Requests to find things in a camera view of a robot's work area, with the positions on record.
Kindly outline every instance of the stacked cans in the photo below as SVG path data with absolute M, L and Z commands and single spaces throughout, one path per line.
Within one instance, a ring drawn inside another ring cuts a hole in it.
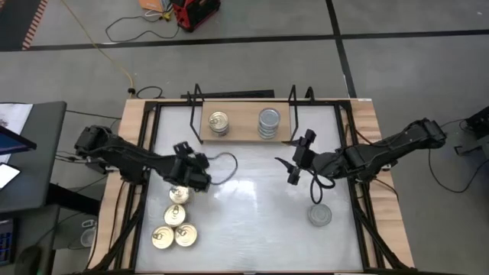
M 167 225 L 156 228 L 151 235 L 153 245 L 158 249 L 171 246 L 173 240 L 182 246 L 189 247 L 197 239 L 197 229 L 190 223 L 185 223 L 186 211 L 182 204 L 188 202 L 190 191 L 184 186 L 172 186 L 170 199 L 175 203 L 164 212 L 164 221 Z
M 258 116 L 258 134 L 263 139 L 275 138 L 278 125 L 280 123 L 280 113 L 274 108 L 261 110 Z

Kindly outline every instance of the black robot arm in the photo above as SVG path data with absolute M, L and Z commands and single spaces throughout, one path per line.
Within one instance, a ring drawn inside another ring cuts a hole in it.
M 110 128 L 94 125 L 83 130 L 75 149 L 81 157 L 102 158 L 119 168 L 122 179 L 130 183 L 143 183 L 147 168 L 173 185 L 195 191 L 207 192 L 211 183 L 211 176 L 206 173 L 207 157 L 195 153 L 186 141 L 173 146 L 174 155 L 161 156 L 125 141 Z
M 360 181 L 372 180 L 382 167 L 395 165 L 397 159 L 414 150 L 440 148 L 445 144 L 446 135 L 435 121 L 424 118 L 381 141 L 340 148 L 334 153 L 317 154 L 310 150 L 309 146 L 315 138 L 314 131 L 308 129 L 304 137 L 291 143 L 297 147 L 292 158 L 296 166 L 277 158 L 290 174 L 288 183 L 296 185 L 301 170 L 328 179 L 354 176 Z

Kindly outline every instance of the red equipment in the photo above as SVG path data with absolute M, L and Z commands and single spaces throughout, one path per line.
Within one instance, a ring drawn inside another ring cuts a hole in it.
M 171 0 L 178 25 L 192 32 L 219 10 L 221 0 Z

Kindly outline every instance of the wooden board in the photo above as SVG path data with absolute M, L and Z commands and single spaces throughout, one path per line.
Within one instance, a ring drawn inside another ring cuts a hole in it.
M 186 102 L 186 99 L 129 99 L 126 102 L 124 114 L 118 134 L 126 141 L 133 144 L 138 142 L 138 135 L 141 129 L 141 118 L 146 101 L 159 102 Z M 236 102 L 243 99 L 226 99 L 225 101 Z M 249 102 L 256 101 L 277 101 L 283 100 L 287 103 L 287 99 L 247 99 Z M 308 99 L 297 99 L 298 101 L 308 101 Z M 381 132 L 375 115 L 374 104 L 371 100 L 365 99 L 319 99 L 319 100 L 348 100 L 351 102 L 353 117 L 355 119 L 356 128 L 368 139 L 377 141 L 381 139 Z M 223 99 L 207 99 L 206 102 L 222 102 Z M 149 141 L 151 127 L 147 129 L 146 141 Z M 393 181 L 390 173 L 382 172 L 379 174 L 379 179 L 388 183 L 393 187 Z M 125 202 L 127 199 L 127 186 L 122 190 L 122 196 L 116 206 L 117 193 L 122 184 L 122 180 L 118 173 L 109 175 L 105 186 L 105 196 L 102 201 L 102 207 L 99 213 L 99 230 L 97 232 L 97 244 L 95 250 L 92 251 L 93 259 L 89 267 L 94 267 L 108 252 L 110 247 L 109 241 L 113 235 L 112 243 L 119 235 L 119 229 L 122 223 L 122 215 L 124 213 Z M 136 192 L 136 201 L 139 199 L 139 191 Z M 399 259 L 408 266 L 413 267 L 413 258 L 411 256 L 410 246 L 407 241 L 406 232 L 404 230 L 403 218 L 400 213 L 399 204 L 396 196 L 383 186 L 376 183 L 371 185 L 371 199 L 374 207 L 375 220 L 377 222 L 377 230 L 387 245 L 399 257 Z M 112 224 L 114 222 L 114 211 L 116 212 L 115 230 L 112 232 Z M 131 255 L 132 238 L 128 238 L 124 250 L 124 258 L 122 268 L 128 268 L 129 258 Z M 367 242 L 368 256 L 370 258 L 370 266 L 375 267 L 375 256 L 373 253 L 373 245 L 371 238 L 365 232 L 365 241 Z
M 264 108 L 280 113 L 277 136 L 264 140 L 258 134 L 258 116 Z M 286 102 L 209 102 L 202 104 L 200 138 L 203 141 L 288 141 L 290 139 L 290 108 Z M 209 127 L 209 116 L 224 112 L 229 119 L 229 133 L 215 135 Z

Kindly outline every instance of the concrete floor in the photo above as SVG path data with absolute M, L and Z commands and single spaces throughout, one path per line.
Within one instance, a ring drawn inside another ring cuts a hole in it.
M 97 43 L 108 42 L 105 27 L 122 16 L 141 15 L 136 1 L 67 0 Z M 343 34 L 451 31 L 489 28 L 489 4 L 466 0 L 334 1 Z M 111 31 L 117 39 L 146 29 L 172 34 L 164 21 L 148 26 L 130 21 Z M 193 34 L 175 39 L 332 34 L 323 0 L 225 0 L 222 9 Z M 141 40 L 155 40 L 147 36 Z M 87 44 L 83 32 L 59 0 L 49 1 L 33 45 Z M 427 117 L 439 123 L 467 117 L 489 105 L 489 37 L 386 38 L 344 40 L 358 97 L 372 98 L 384 136 Z M 170 47 L 133 47 L 107 53 L 134 74 L 137 87 L 156 85 L 164 96 L 179 97 L 199 83 L 203 92 L 275 89 L 288 95 L 292 84 L 316 96 L 347 97 L 333 40 Z M 0 53 L 2 101 L 64 100 L 82 112 L 121 116 L 128 81 L 97 50 Z M 67 114 L 60 150 L 72 150 L 81 130 L 112 120 Z M 468 139 L 457 125 L 447 127 L 448 144 L 433 153 L 440 180 L 461 189 L 483 160 L 457 157 L 452 149 Z M 393 178 L 400 195 L 406 232 L 416 267 L 450 273 L 489 270 L 489 169 L 472 187 L 453 194 L 437 186 L 425 151 L 400 160 Z M 96 180 L 83 166 L 56 163 L 53 182 L 75 188 Z M 71 223 L 79 227 L 79 221 Z M 61 250 L 54 274 L 79 271 L 88 252 Z

